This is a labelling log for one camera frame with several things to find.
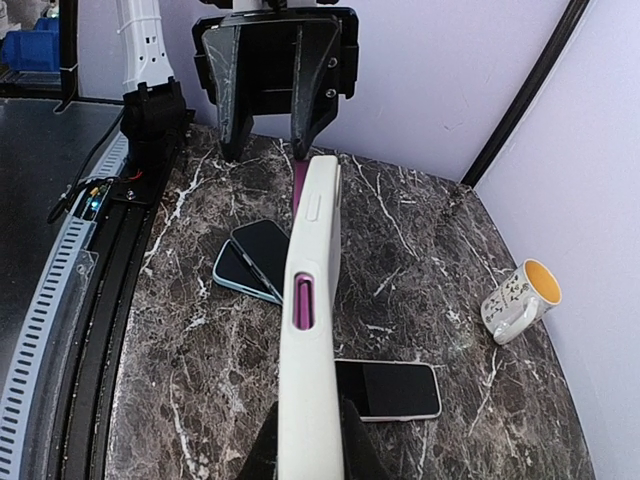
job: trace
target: mug handle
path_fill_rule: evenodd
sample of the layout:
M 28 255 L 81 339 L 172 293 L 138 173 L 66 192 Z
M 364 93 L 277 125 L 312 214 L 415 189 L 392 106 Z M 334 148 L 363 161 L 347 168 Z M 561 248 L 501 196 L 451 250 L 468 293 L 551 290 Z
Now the mug handle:
M 504 345 L 520 335 L 531 324 L 531 322 L 536 319 L 539 307 L 540 300 L 536 297 L 530 297 L 527 300 L 524 313 L 515 322 L 513 322 L 510 327 L 506 328 L 502 332 L 498 332 L 497 335 L 494 335 L 493 339 L 496 343 L 498 345 Z

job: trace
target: white mug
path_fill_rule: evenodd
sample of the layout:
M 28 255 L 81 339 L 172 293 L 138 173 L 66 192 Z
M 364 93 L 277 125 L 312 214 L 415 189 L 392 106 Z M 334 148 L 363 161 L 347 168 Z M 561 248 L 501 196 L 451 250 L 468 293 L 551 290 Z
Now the white mug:
M 561 301 L 553 274 L 529 259 L 482 302 L 482 320 L 496 343 L 504 345 Z

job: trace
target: white phone case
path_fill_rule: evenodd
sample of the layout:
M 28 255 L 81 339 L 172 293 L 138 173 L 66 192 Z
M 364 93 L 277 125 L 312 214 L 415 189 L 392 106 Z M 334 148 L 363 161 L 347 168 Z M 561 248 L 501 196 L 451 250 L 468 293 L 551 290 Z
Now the white phone case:
M 438 406 L 440 409 L 437 413 L 433 415 L 412 415 L 412 416 L 404 416 L 404 417 L 360 417 L 360 420 L 368 423 L 380 423 L 380 422 L 412 422 L 414 420 L 431 420 L 434 418 L 438 418 L 442 414 L 442 399 L 440 397 L 440 387 L 438 385 L 438 377 L 436 377 L 436 372 L 433 370 L 433 367 L 428 363 L 418 363 L 418 362 L 381 362 L 378 360 L 355 360 L 349 358 L 337 358 L 336 363 L 338 362 L 351 362 L 351 363 L 377 363 L 383 365 L 420 365 L 423 367 L 428 367 L 433 372 L 434 384 L 436 386 L 436 395 L 438 396 Z
M 340 166 L 336 157 L 314 157 L 285 268 L 279 480 L 344 478 L 332 328 L 339 271 Z

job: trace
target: smartphone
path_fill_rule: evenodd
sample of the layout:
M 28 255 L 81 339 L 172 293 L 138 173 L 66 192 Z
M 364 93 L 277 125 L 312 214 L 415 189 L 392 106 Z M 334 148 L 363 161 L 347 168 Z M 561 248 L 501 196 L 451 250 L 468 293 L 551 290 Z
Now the smartphone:
M 216 259 L 213 266 L 213 281 L 222 287 L 246 293 L 267 302 L 281 304 L 253 274 L 231 240 L 224 243 Z
M 231 240 L 253 273 L 282 304 L 289 237 L 271 220 L 260 220 L 231 232 Z
M 336 360 L 338 394 L 363 422 L 407 422 L 442 412 L 438 382 L 424 363 Z

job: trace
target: dark marble countertop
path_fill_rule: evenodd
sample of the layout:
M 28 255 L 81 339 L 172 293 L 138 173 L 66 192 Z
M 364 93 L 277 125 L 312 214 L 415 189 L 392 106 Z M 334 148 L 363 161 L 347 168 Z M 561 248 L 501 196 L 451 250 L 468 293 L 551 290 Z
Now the dark marble countertop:
M 277 398 L 280 308 L 218 287 L 233 228 L 291 228 L 289 149 L 253 138 L 228 164 L 194 127 L 155 221 L 114 397 L 107 478 L 233 479 Z M 467 187 L 339 155 L 342 269 L 336 357 L 426 362 L 436 420 L 368 424 L 396 479 L 591 479 L 567 384 L 542 323 L 506 347 L 482 299 L 514 264 Z

